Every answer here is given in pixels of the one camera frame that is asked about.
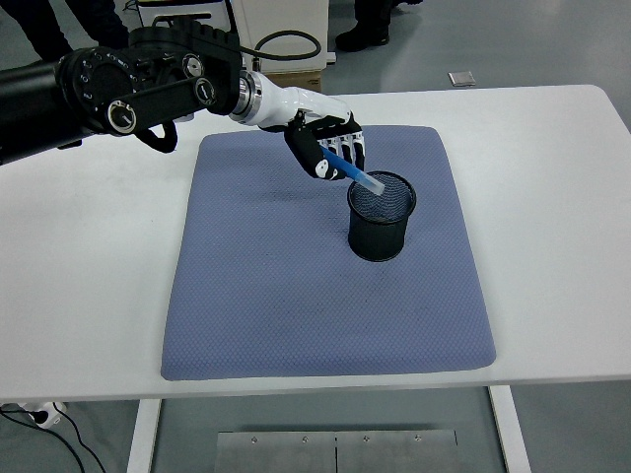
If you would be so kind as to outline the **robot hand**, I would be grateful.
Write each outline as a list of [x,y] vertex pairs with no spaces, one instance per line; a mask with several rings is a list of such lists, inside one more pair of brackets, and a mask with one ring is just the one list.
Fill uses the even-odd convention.
[[324,156],[321,148],[328,145],[356,168],[365,167],[363,130],[346,102],[297,87],[281,88],[260,73],[253,77],[260,83],[262,99],[254,124],[282,133],[309,176],[324,180],[346,176]]

